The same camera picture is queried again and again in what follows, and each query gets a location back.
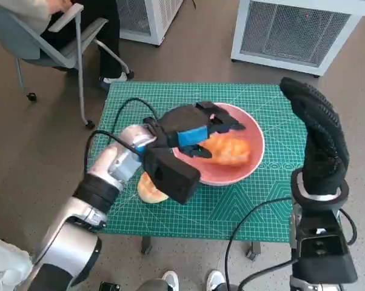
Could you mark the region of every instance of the black cable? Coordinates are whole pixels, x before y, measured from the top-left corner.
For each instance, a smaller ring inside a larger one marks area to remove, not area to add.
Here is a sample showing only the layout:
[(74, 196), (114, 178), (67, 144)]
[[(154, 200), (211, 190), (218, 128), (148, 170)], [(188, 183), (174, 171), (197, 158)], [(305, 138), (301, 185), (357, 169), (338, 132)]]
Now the black cable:
[(230, 241), (229, 241), (229, 245), (227, 246), (227, 250), (226, 250), (226, 258), (224, 260), (224, 273), (226, 275), (226, 283), (227, 283), (227, 290), (231, 291), (230, 288), (230, 278), (229, 278), (229, 253), (230, 253), (230, 249), (231, 249), (231, 245), (232, 242), (236, 236), (236, 234), (238, 233), (239, 229), (242, 227), (242, 225), (247, 221), (247, 219), (250, 217), (250, 215), (255, 212), (256, 210), (260, 209), (261, 207), (271, 204), (271, 203), (276, 203), (276, 202), (280, 202), (280, 201), (287, 201), (287, 200), (292, 200), (291, 197), (286, 197), (286, 198), (277, 198), (277, 199), (273, 199), (273, 200), (269, 200), (269, 201), (265, 201), (262, 202), (261, 204), (255, 206), (252, 210), (250, 210), (250, 212), (242, 219), (241, 222), (239, 222), (239, 224), (237, 225), (237, 227), (234, 229), (231, 237), (230, 237)]
[(284, 267), (287, 267), (289, 265), (292, 265), (294, 263), (297, 263), (298, 259), (290, 259), (284, 263), (281, 263), (281, 264), (278, 264), (278, 265), (275, 265), (273, 267), (270, 267), (270, 268), (267, 268), (267, 269), (264, 269), (262, 271), (259, 271), (259, 272), (256, 272), (250, 276), (248, 276), (246, 279), (244, 279), (241, 284), (239, 284), (238, 286), (238, 291), (243, 291), (243, 287), (248, 283), (248, 282), (251, 282), (253, 281), (254, 279), (257, 279), (257, 277), (260, 277), (260, 276), (263, 276), (263, 275), (266, 275), (268, 273), (271, 273), (271, 272), (274, 272), (274, 271), (277, 271), (279, 269), (282, 269)]
[(352, 220), (351, 216), (344, 210), (344, 209), (339, 209), (339, 211), (347, 218), (348, 222), (351, 225), (352, 228), (352, 237), (351, 239), (347, 242), (348, 246), (352, 246), (355, 241), (357, 241), (358, 239), (358, 230), (357, 230), (357, 226), (355, 225), (354, 221)]
[(126, 107), (126, 105), (128, 103), (130, 103), (132, 101), (138, 101), (138, 102), (141, 102), (141, 103), (145, 104), (147, 106), (147, 108), (149, 108), (149, 110), (153, 113), (154, 118), (157, 121), (159, 120), (158, 115), (157, 115), (157, 111), (154, 109), (153, 106), (151, 106), (148, 102), (146, 102), (145, 100), (143, 100), (141, 98), (132, 97), (132, 98), (129, 98), (129, 99), (125, 100), (123, 102), (123, 104), (120, 106), (120, 108), (118, 109), (118, 112), (116, 113), (116, 116), (115, 116), (114, 123), (113, 123), (112, 128), (111, 128), (111, 133), (114, 133), (114, 131), (115, 131), (115, 127), (118, 123), (119, 115), (121, 114), (122, 110)]
[(120, 143), (122, 146), (124, 146), (125, 148), (127, 148), (128, 150), (130, 150), (131, 152), (137, 154), (138, 156), (141, 156), (141, 152), (138, 151), (137, 149), (135, 149), (134, 147), (132, 147), (131, 145), (129, 145), (128, 143), (124, 142), (123, 140), (121, 140), (120, 138), (117, 138), (115, 135), (113, 135), (112, 133), (109, 133), (105, 130), (95, 130), (93, 133), (91, 133), (91, 135), (88, 137), (87, 143), (85, 144), (85, 151), (84, 151), (84, 169), (83, 169), (83, 174), (84, 176), (87, 174), (87, 167), (88, 167), (88, 154), (90, 151), (90, 147), (91, 147), (91, 142), (93, 140), (93, 138), (95, 137), (95, 135), (106, 135), (108, 136), (110, 139), (114, 139), (116, 142)]

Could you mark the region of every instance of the bread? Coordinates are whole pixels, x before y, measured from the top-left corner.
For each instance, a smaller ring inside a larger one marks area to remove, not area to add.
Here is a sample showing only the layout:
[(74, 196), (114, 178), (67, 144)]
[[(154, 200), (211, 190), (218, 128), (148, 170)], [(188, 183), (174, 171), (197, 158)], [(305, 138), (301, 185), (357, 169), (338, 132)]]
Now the bread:
[(247, 163), (250, 158), (249, 142), (230, 134), (214, 134), (209, 139), (201, 142), (200, 145), (212, 154), (210, 159), (201, 158), (204, 162), (239, 166)]
[(160, 203), (169, 198), (168, 195), (159, 191), (154, 186), (149, 175), (144, 172), (138, 182), (139, 197), (146, 203)]

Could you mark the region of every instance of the white sneaker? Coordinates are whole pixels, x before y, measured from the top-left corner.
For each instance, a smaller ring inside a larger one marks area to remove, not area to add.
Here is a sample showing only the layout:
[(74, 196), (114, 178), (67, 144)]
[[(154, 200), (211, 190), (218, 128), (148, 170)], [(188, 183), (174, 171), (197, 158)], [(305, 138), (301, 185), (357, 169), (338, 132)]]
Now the white sneaker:
[(162, 276), (162, 280), (166, 281), (168, 285), (173, 288), (173, 291), (179, 290), (178, 284), (178, 276), (174, 271), (167, 271), (164, 276)]
[(112, 84), (112, 82), (126, 82), (127, 81), (127, 75), (126, 73), (122, 72), (121, 76), (119, 78), (100, 78), (100, 86), (104, 89), (104, 90), (110, 90), (110, 85)]
[(220, 271), (214, 270), (208, 275), (206, 291), (213, 291), (225, 282), (226, 279), (224, 279), (223, 274)]

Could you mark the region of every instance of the gray floor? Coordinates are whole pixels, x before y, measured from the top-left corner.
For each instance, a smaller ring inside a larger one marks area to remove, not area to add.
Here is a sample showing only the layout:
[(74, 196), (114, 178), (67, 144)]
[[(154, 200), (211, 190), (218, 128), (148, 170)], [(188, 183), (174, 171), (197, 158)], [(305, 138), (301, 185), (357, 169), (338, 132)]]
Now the gray floor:
[[(346, 209), (359, 228), (351, 248), (359, 280), (348, 290), (365, 290), (365, 18), (319, 80), (301, 73), (255, 64), (230, 62), (237, 1), (186, 1), (163, 45), (123, 41), (124, 59), (136, 80), (278, 83), (291, 76), (317, 85), (341, 115), (351, 153), (347, 180), (351, 197)], [(104, 97), (95, 88), (98, 54), (87, 52), (87, 113), (95, 121)], [(89, 132), (79, 121), (76, 80), (65, 74), (23, 65), (25, 80), (39, 96), (30, 104), (16, 82), (13, 58), (0, 47), (0, 238), (31, 251), (58, 207), (81, 177), (82, 154)], [(226, 243), (194, 239), (155, 240), (154, 252), (142, 257), (135, 236), (102, 235), (104, 249), (86, 287), (113, 281), (135, 290), (167, 269), (178, 272), (181, 290), (202, 290), (212, 269), (223, 270)], [(253, 271), (289, 257), (285, 244), (263, 244), (264, 254), (251, 263), (236, 243), (230, 272), (237, 283)], [(251, 283), (248, 290), (287, 290), (289, 270)]]

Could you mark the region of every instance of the cutting mat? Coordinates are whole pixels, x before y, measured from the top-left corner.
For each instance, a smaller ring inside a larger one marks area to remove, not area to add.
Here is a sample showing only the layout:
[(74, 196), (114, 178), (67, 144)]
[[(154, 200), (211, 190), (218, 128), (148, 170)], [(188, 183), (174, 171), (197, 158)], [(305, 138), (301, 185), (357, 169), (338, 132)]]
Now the cutting mat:
[[(249, 210), (274, 198), (290, 196), (290, 174), (302, 165), (306, 131), (277, 85), (127, 82), (112, 85), (99, 128), (111, 131), (118, 107), (130, 97), (151, 103), (159, 115), (199, 101), (225, 102), (249, 112), (261, 126), (266, 151), (262, 164), (245, 180), (227, 187), (200, 185), (186, 205), (168, 199), (145, 204), (137, 194), (141, 171), (133, 177), (109, 212), (106, 233), (142, 236), (229, 239)], [(115, 134), (150, 116), (147, 107), (129, 104)], [(90, 162), (107, 144), (96, 138)], [(264, 206), (240, 230), (237, 239), (287, 242), (290, 202)]]

